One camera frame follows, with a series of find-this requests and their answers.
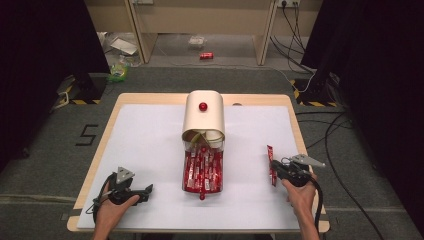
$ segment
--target black cable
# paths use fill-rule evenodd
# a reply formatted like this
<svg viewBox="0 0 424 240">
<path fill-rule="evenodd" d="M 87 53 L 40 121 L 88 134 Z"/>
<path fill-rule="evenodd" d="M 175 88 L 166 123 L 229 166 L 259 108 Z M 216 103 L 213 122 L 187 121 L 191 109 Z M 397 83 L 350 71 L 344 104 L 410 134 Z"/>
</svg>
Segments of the black cable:
<svg viewBox="0 0 424 240">
<path fill-rule="evenodd" d="M 110 179 L 112 179 L 112 178 L 114 178 L 115 177 L 115 175 L 116 175 L 116 173 L 112 173 L 111 175 L 109 175 L 107 178 L 106 178 L 106 181 L 103 183 L 103 186 L 102 186 L 102 188 L 100 189 L 100 193 L 99 193 L 99 195 L 98 195 L 98 197 L 97 198 L 95 198 L 95 199 L 93 199 L 93 205 L 91 205 L 91 207 L 89 207 L 86 211 L 85 211 L 85 213 L 87 213 L 87 214 L 93 214 L 93 221 L 94 221 L 94 223 L 96 223 L 96 218 L 97 218 L 97 211 L 99 211 L 99 208 L 100 208 L 100 206 L 102 205 L 102 203 L 104 202 L 104 201 L 106 201 L 108 198 L 106 198 L 106 199 L 104 199 L 103 201 L 101 201 L 101 198 L 102 198 L 102 196 L 103 196 L 103 191 L 104 191 L 104 189 L 105 189 L 105 187 L 106 187 L 106 185 L 107 185 L 107 183 L 109 182 L 109 180 Z"/>
<path fill-rule="evenodd" d="M 274 38 L 275 38 L 275 41 L 278 43 L 278 44 L 280 44 L 282 47 L 284 47 L 284 48 L 287 48 L 287 49 L 290 49 L 289 47 L 287 47 L 286 45 L 284 45 L 283 43 L 281 43 L 280 41 L 278 41 L 278 38 L 276 37 L 276 36 L 274 36 Z M 299 54 L 304 54 L 303 52 L 300 52 L 300 51 L 297 51 L 296 49 L 291 49 L 293 52 L 297 52 L 297 53 L 299 53 Z"/>
<path fill-rule="evenodd" d="M 345 112 L 331 112 L 331 111 L 328 111 L 328 112 L 300 112 L 300 113 L 295 113 L 295 115 L 298 116 L 298 115 L 303 115 L 303 114 L 320 114 L 320 113 L 322 113 L 322 114 L 341 114 L 341 113 L 345 113 Z"/>
<path fill-rule="evenodd" d="M 292 40 L 290 41 L 290 45 L 289 45 L 289 50 L 287 51 L 287 56 L 288 56 L 289 58 L 291 58 L 291 59 L 292 59 L 292 57 L 290 57 L 290 52 L 291 52 L 291 50 L 292 50 L 293 40 L 294 40 L 294 37 L 292 37 Z M 293 72 L 302 73 L 302 72 L 298 72 L 298 71 L 294 70 L 294 69 L 291 67 L 290 62 L 288 61 L 288 58 L 287 58 L 287 65 L 289 66 L 290 70 L 292 70 Z"/>
<path fill-rule="evenodd" d="M 307 120 L 299 120 L 299 121 L 297 121 L 297 122 L 299 122 L 299 123 L 301 123 L 301 122 L 316 122 L 316 123 L 331 124 L 331 122 L 320 121 L 320 120 L 310 120 L 310 119 L 307 119 Z M 349 120 L 346 120 L 346 121 L 344 121 L 344 122 L 342 122 L 342 123 L 336 124 L 335 126 L 337 126 L 337 128 L 341 127 L 341 128 L 346 128 L 346 129 L 353 129 L 353 127 L 346 127 L 346 126 L 343 126 L 343 123 L 345 123 L 345 122 L 349 122 Z"/>
<path fill-rule="evenodd" d="M 300 9 L 299 9 L 299 3 L 298 2 L 294 2 L 294 14 L 295 14 L 295 19 L 296 19 L 296 25 L 294 27 L 294 29 L 297 29 L 297 35 L 299 36 L 299 41 L 300 41 L 300 45 L 302 47 L 303 50 L 305 50 L 305 46 L 303 46 L 303 42 L 302 42 L 302 37 L 300 36 L 300 28 L 299 28 L 299 14 L 300 14 Z"/>
<path fill-rule="evenodd" d="M 330 153 L 328 151 L 328 133 L 331 129 L 331 127 L 334 125 L 334 123 L 337 121 L 337 119 L 339 119 L 341 116 L 343 116 L 344 113 L 340 114 L 339 116 L 337 116 L 333 122 L 331 123 L 331 125 L 327 128 L 327 131 L 325 132 L 325 151 L 327 154 L 327 159 L 330 163 L 331 169 L 334 172 L 334 175 L 336 176 L 337 180 L 339 181 L 340 185 L 342 186 L 342 188 L 346 191 L 346 193 L 349 195 L 349 197 L 353 200 L 353 202 L 356 204 L 356 206 L 358 206 L 358 208 L 361 210 L 361 212 L 364 214 L 364 216 L 367 218 L 367 220 L 371 223 L 371 225 L 373 226 L 374 230 L 376 231 L 376 233 L 378 234 L 379 238 L 381 240 L 384 240 L 383 235 L 381 234 L 381 232 L 378 230 L 377 226 L 375 225 L 375 223 L 372 221 L 372 219 L 368 216 L 368 214 L 365 212 L 364 208 L 359 204 L 359 202 L 353 197 L 353 195 L 350 193 L 350 191 L 347 189 L 347 187 L 344 185 L 343 181 L 341 180 L 339 174 L 337 173 L 336 169 L 334 168 L 333 165 L 333 161 L 331 160 L 330 157 Z"/>
<path fill-rule="evenodd" d="M 313 177 L 310 177 L 309 181 L 311 181 L 312 184 L 314 184 L 314 187 L 317 189 L 317 192 L 318 192 L 318 205 L 317 205 L 317 211 L 315 212 L 315 227 L 319 235 L 319 218 L 321 217 L 321 210 L 322 210 L 322 204 L 324 202 L 324 196 L 322 194 L 322 189 L 319 186 L 318 182 Z"/>
<path fill-rule="evenodd" d="M 270 40 L 271 40 L 271 42 L 272 42 L 272 44 L 275 46 L 275 48 L 277 49 L 277 51 L 281 54 L 281 55 L 283 55 L 284 57 L 286 57 L 287 59 L 288 59 L 288 61 L 291 61 L 291 62 L 293 62 L 294 64 L 296 64 L 299 68 L 302 68 L 303 70 L 305 70 L 306 72 L 298 72 L 298 73 L 305 73 L 305 74 L 311 74 L 311 73 L 313 73 L 311 70 L 309 70 L 309 69 L 307 69 L 306 67 L 304 67 L 304 66 L 302 66 L 301 64 L 299 64 L 299 63 L 297 63 L 293 58 L 291 58 L 289 55 L 287 55 L 283 50 L 281 50 L 278 46 L 277 46 L 277 44 L 274 42 L 274 40 L 270 37 L 269 38 Z"/>
<path fill-rule="evenodd" d="M 342 124 L 343 123 L 345 123 L 345 122 L 348 122 L 349 120 L 347 120 L 347 121 L 344 121 L 344 122 L 342 122 L 342 123 L 340 123 L 340 124 L 338 124 L 338 125 L 336 125 L 337 127 L 336 128 L 334 128 L 334 129 L 332 129 L 331 130 L 331 132 L 328 134 L 328 136 L 330 136 L 334 131 L 336 131 L 339 127 L 343 127 L 343 128 L 347 128 L 347 129 L 353 129 L 353 127 L 344 127 L 344 126 L 342 126 Z M 321 142 L 322 140 L 324 140 L 325 139 L 325 137 L 322 137 L 322 138 L 320 138 L 319 140 L 317 140 L 317 141 L 315 141 L 314 143 L 312 143 L 311 145 L 309 145 L 309 146 L 307 146 L 306 147 L 306 149 L 309 149 L 309 148 L 311 148 L 311 147 L 313 147 L 313 146 L 315 146 L 316 144 L 318 144 L 319 142 Z"/>
<path fill-rule="evenodd" d="M 294 41 L 297 43 L 297 45 L 299 45 L 299 47 L 301 47 L 303 49 L 303 51 L 305 51 L 305 48 L 301 44 L 301 40 L 297 37 L 296 31 L 293 29 L 293 27 L 292 27 L 292 25 L 291 25 L 291 23 L 289 21 L 289 18 L 286 15 L 285 6 L 283 6 L 283 15 L 284 15 L 284 18 L 286 19 L 287 23 L 289 24 L 289 27 L 290 27 L 290 29 L 291 29 L 291 31 L 293 33 L 293 39 L 294 39 Z"/>
</svg>

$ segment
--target yellow and black tape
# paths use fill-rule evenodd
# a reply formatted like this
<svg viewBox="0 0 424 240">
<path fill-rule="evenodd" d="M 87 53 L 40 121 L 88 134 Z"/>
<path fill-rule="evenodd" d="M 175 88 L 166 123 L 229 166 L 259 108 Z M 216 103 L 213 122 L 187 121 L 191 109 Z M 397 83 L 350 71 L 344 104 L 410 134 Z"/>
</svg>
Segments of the yellow and black tape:
<svg viewBox="0 0 424 240">
<path fill-rule="evenodd" d="M 299 80 L 290 80 L 290 83 L 293 86 L 293 93 L 296 99 L 297 104 L 304 106 L 313 106 L 313 107 L 336 107 L 336 102 L 330 96 L 317 96 L 312 95 L 309 92 L 299 92 L 299 86 L 304 82 L 299 83 Z"/>
<path fill-rule="evenodd" d="M 74 84 L 76 83 L 75 79 L 69 84 L 69 86 L 66 88 L 65 92 L 68 93 L 68 96 L 72 96 L 75 95 L 74 98 L 70 97 L 69 98 L 69 103 L 70 104 L 76 104 L 76 105 L 87 105 L 87 104 L 99 104 L 100 103 L 100 99 L 96 99 L 99 98 L 99 96 L 87 96 L 87 94 L 78 94 L 78 87 L 74 88 Z M 60 101 L 60 103 L 64 103 L 66 100 L 62 99 Z"/>
</svg>

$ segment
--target person's arm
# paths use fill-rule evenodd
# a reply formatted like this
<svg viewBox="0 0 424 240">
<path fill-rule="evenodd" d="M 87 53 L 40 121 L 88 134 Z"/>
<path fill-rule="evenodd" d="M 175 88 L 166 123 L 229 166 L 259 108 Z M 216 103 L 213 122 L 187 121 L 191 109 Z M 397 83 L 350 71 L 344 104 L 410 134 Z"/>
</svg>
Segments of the person's arm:
<svg viewBox="0 0 424 240">
<path fill-rule="evenodd" d="M 319 240 L 318 231 L 315 228 L 314 218 L 312 216 L 312 203 L 316 190 L 314 185 L 312 182 L 308 182 L 305 186 L 297 188 L 286 179 L 281 180 L 281 183 L 289 193 L 288 201 L 291 202 L 294 214 L 299 222 L 302 239 Z"/>
<path fill-rule="evenodd" d="M 104 200 L 97 211 L 96 226 L 92 240 L 106 240 L 109 233 L 118 225 L 124 213 L 134 205 L 140 196 L 135 195 L 121 205 L 115 205 L 109 199 Z"/>
</svg>

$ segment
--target table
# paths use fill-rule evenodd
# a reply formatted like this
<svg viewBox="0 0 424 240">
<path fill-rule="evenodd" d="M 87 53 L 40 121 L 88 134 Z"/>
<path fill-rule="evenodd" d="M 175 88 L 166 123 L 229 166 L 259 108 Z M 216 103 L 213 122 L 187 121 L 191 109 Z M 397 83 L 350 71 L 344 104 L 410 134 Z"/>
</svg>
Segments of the table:
<svg viewBox="0 0 424 240">
<path fill-rule="evenodd" d="M 252 35 L 263 65 L 275 7 L 274 0 L 155 0 L 130 9 L 146 63 L 158 33 L 198 33 Z"/>
<path fill-rule="evenodd" d="M 294 115 L 293 107 L 288 96 L 285 95 L 254 95 L 254 94 L 222 94 L 224 99 L 224 105 L 233 105 L 235 103 L 242 104 L 244 106 L 256 105 L 256 106 L 286 106 L 290 116 L 290 124 L 293 131 L 293 136 L 295 139 L 295 145 L 299 153 L 306 154 L 306 148 L 302 140 L 302 135 Z M 111 136 L 111 132 L 116 123 L 117 116 L 121 107 L 126 104 L 158 104 L 158 105 L 184 105 L 187 94 L 154 94 L 154 93 L 125 93 L 120 95 L 116 105 L 112 111 L 109 122 L 106 126 L 103 137 L 99 143 L 97 152 L 93 158 L 93 162 L 90 166 L 90 169 L 87 173 L 87 177 L 84 181 L 84 184 L 81 188 L 81 192 L 77 198 L 77 201 L 74 206 L 74 210 L 82 209 L 87 200 L 88 193 L 91 189 L 94 177 L 96 175 L 97 169 L 101 163 L 107 142 Z M 326 232 L 329 229 L 329 222 L 326 220 L 325 209 L 322 210 L 322 218 L 320 221 L 320 232 Z M 71 216 L 68 221 L 68 229 L 75 232 L 84 232 L 92 231 L 92 229 L 81 229 L 77 227 L 79 220 L 79 214 L 77 216 Z M 132 232 L 143 232 L 139 229 L 131 229 Z M 285 232 L 287 230 L 281 229 L 277 232 Z"/>
<path fill-rule="evenodd" d="M 140 61 L 150 61 L 158 33 L 251 35 L 258 65 L 265 64 L 269 37 L 293 33 L 277 9 L 276 0 L 85 0 L 97 32 L 131 32 L 136 37 Z M 302 0 L 299 28 L 309 36 L 321 0 Z M 295 24 L 295 11 L 287 8 Z"/>
</svg>

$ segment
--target handheld controller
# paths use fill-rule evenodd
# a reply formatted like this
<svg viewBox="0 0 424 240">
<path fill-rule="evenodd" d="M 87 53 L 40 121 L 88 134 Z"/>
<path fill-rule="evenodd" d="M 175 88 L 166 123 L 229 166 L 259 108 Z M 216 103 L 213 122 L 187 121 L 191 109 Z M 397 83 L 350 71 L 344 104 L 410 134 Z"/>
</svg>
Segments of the handheld controller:
<svg viewBox="0 0 424 240">
<path fill-rule="evenodd" d="M 308 166 L 290 162 L 288 165 L 277 160 L 270 163 L 272 170 L 276 171 L 279 179 L 287 179 L 295 187 L 303 187 L 311 179 L 311 173 L 307 170 Z"/>
<path fill-rule="evenodd" d="M 128 178 L 125 181 L 119 181 L 117 183 L 117 173 L 112 174 L 112 178 L 109 181 L 109 189 L 110 191 L 108 197 L 111 202 L 117 205 L 121 205 L 126 202 L 130 197 L 139 195 L 140 199 L 133 205 L 136 206 L 138 203 L 147 202 L 149 200 L 149 194 L 153 191 L 153 184 L 150 184 L 144 190 L 136 190 L 132 191 L 130 189 L 133 178 Z"/>
<path fill-rule="evenodd" d="M 133 204 L 136 206 L 138 203 L 147 202 L 149 200 L 149 195 L 153 191 L 153 184 L 146 187 L 144 190 L 132 191 L 130 189 L 133 177 L 135 174 L 123 167 L 118 167 L 118 172 L 113 172 L 109 177 L 107 177 L 104 182 L 102 189 L 97 198 L 93 199 L 94 204 L 90 207 L 93 208 L 93 220 L 96 222 L 97 212 L 102 204 L 103 197 L 107 195 L 107 198 L 116 205 L 121 205 L 126 202 L 130 197 L 139 195 L 140 199 Z M 109 183 L 107 192 L 104 193 L 104 190 Z"/>
</svg>

